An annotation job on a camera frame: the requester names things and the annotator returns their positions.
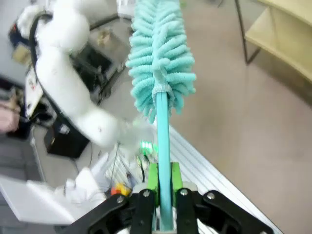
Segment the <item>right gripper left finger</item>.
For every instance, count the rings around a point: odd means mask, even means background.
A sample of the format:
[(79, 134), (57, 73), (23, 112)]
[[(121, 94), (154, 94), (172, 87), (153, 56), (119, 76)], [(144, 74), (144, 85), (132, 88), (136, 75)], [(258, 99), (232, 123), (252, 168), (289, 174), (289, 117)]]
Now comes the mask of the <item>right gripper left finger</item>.
[(72, 234), (151, 234), (158, 204), (158, 165), (150, 164), (145, 188), (130, 196), (115, 194), (70, 225)]

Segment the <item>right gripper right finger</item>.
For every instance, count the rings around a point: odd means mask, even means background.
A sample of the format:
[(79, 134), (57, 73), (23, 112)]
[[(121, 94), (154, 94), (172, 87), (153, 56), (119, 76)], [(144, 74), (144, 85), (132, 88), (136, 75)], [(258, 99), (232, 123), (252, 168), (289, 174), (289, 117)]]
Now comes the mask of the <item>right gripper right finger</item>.
[(272, 234), (273, 229), (222, 193), (201, 195), (183, 185), (179, 163), (171, 163), (171, 180), (178, 234), (199, 233), (198, 221), (218, 234)]

